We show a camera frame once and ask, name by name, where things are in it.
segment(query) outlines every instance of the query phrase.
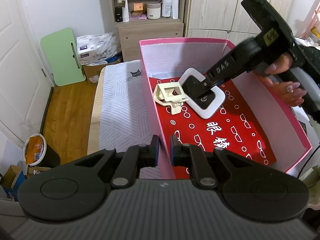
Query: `white door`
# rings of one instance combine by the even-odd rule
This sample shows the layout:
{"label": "white door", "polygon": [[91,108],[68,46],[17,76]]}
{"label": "white door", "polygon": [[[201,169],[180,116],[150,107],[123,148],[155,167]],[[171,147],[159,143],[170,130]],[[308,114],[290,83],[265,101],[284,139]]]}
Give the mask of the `white door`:
{"label": "white door", "polygon": [[233,25],[231,30],[233,32],[243,32],[243,33],[256,33],[259,34],[261,30],[250,18],[247,11],[242,7],[241,2],[243,0],[238,0],[235,19],[233,20]]}
{"label": "white door", "polygon": [[51,85],[25,33],[16,0],[0,0],[0,122],[19,140],[39,131]]}
{"label": "white door", "polygon": [[237,0],[191,0],[189,29],[231,30]]}

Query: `green board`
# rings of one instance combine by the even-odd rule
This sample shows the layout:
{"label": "green board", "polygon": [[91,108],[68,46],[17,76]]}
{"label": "green board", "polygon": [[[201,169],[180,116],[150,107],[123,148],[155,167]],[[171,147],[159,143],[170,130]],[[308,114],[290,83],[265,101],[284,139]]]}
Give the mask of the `green board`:
{"label": "green board", "polygon": [[77,46],[71,28],[44,36],[40,45],[51,66],[54,82],[58,86],[85,80],[77,59]]}

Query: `red mat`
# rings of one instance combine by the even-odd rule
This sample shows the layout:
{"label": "red mat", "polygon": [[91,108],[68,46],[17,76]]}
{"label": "red mat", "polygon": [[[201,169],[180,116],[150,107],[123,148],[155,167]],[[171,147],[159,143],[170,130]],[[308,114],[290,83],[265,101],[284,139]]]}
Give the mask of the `red mat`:
{"label": "red mat", "polygon": [[[177,82],[179,78],[159,80],[149,78],[152,90],[158,82]],[[215,147],[227,148],[258,163],[271,165],[276,158],[267,136],[246,101],[230,80],[219,86],[226,94],[220,109],[209,119],[202,119],[184,103],[179,114],[171,115],[169,106],[156,104],[168,149],[170,136],[175,134],[181,143],[200,146],[212,152]],[[188,170],[174,167],[177,179],[187,179]]]}

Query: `cabinet handle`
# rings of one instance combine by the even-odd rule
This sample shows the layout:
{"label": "cabinet handle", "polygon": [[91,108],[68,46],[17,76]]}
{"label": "cabinet handle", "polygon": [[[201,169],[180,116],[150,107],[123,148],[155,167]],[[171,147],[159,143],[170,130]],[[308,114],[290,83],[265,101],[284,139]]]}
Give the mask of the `cabinet handle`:
{"label": "cabinet handle", "polygon": [[79,65],[79,62],[78,62],[78,59],[77,59],[77,56],[76,56],[76,51],[75,51],[75,47],[73,46],[73,43],[71,43],[71,48],[72,48],[72,52],[73,52],[72,57],[76,60],[78,69],[80,69],[80,65]]}

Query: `human hand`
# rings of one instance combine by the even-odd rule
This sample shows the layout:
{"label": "human hand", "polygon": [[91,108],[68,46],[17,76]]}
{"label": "human hand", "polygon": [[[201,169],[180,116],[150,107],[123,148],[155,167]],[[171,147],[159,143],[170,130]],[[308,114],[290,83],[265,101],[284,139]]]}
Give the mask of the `human hand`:
{"label": "human hand", "polygon": [[[277,75],[287,71],[293,63],[292,57],[288,53],[282,54],[266,70],[266,74]],[[270,78],[258,76],[261,82],[269,87],[272,92],[279,96],[287,105],[298,106],[304,101],[302,98],[307,92],[299,88],[299,82],[273,82]]]}

